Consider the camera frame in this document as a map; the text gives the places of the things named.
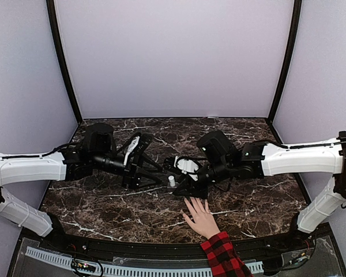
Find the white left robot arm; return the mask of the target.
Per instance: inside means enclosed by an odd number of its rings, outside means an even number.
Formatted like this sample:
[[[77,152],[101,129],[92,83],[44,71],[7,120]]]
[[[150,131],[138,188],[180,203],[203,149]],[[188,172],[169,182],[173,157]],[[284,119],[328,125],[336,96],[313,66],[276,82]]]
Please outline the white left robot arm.
[[[158,185],[157,174],[163,168],[145,150],[152,136],[137,132],[120,148],[113,137],[114,128],[106,123],[86,127],[79,143],[68,143],[48,153],[7,155],[0,153],[0,216],[47,239],[58,252],[70,246],[70,240],[58,218],[41,212],[9,193],[4,186],[27,181],[76,181],[91,176],[94,170],[122,177],[128,189],[144,187],[141,180]]]

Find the person's bare hand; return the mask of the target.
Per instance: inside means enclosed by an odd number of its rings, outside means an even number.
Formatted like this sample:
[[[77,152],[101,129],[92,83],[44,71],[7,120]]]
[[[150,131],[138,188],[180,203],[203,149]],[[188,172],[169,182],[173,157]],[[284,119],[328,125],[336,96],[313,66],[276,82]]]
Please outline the person's bare hand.
[[[190,216],[186,213],[183,213],[182,216],[193,231],[206,239],[210,239],[220,233],[206,200],[204,201],[204,205],[200,198],[194,197],[191,197],[189,200],[185,198],[184,202],[190,212]]]

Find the red plaid sleeve forearm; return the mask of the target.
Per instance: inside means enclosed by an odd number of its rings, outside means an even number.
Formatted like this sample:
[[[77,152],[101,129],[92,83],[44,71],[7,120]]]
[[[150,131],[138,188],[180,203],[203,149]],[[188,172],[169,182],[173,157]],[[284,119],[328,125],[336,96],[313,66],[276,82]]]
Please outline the red plaid sleeve forearm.
[[[237,255],[227,232],[220,232],[201,245],[215,277],[250,277],[249,268]]]

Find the purple nail polish bottle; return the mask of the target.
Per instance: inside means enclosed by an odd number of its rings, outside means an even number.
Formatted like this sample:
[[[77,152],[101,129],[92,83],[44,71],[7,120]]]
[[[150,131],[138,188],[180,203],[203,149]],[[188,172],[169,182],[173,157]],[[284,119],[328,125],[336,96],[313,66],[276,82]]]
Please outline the purple nail polish bottle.
[[[175,191],[179,186],[179,183],[177,182],[176,178],[174,175],[169,175],[168,176],[168,182],[167,182],[167,191],[169,193],[172,193]]]

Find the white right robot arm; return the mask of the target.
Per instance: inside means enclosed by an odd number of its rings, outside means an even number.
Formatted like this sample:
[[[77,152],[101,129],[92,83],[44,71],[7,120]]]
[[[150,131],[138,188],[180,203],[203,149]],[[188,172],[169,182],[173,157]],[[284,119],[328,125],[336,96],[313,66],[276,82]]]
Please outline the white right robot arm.
[[[188,156],[167,158],[166,170],[182,177],[174,190],[176,196],[208,196],[208,187],[227,179],[246,180],[288,173],[330,173],[323,191],[305,209],[293,217],[290,231],[283,236],[283,246],[295,250],[304,243],[305,234],[339,206],[346,203],[346,131],[337,138],[309,144],[283,145],[262,140],[245,143],[238,149],[220,130],[199,139],[201,158]]]

